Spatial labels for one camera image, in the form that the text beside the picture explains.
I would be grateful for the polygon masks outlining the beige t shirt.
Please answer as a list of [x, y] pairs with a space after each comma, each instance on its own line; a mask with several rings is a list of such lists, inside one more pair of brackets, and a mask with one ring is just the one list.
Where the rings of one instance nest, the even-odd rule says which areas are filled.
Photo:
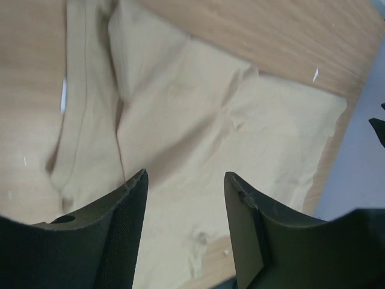
[[146, 169], [134, 287], [178, 288], [229, 233], [225, 173], [302, 210], [346, 107], [138, 1], [2, 1], [1, 214], [51, 220]]

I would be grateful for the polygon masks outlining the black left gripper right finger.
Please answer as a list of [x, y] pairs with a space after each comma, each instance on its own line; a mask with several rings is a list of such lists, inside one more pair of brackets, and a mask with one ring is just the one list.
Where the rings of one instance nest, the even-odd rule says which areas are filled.
[[323, 221], [233, 172], [224, 196], [238, 288], [384, 287], [384, 210]]

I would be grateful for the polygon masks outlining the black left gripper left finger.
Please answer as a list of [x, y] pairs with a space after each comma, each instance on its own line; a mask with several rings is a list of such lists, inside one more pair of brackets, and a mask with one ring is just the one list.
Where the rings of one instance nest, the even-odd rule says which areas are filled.
[[1, 217], [2, 288], [131, 288], [149, 178], [140, 170], [51, 223]]

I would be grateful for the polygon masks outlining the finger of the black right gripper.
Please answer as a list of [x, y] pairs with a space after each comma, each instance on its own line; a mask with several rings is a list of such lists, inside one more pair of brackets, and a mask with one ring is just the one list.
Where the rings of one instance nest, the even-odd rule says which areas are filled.
[[385, 148], [385, 121], [377, 118], [369, 119], [373, 130], [375, 131], [379, 142]]

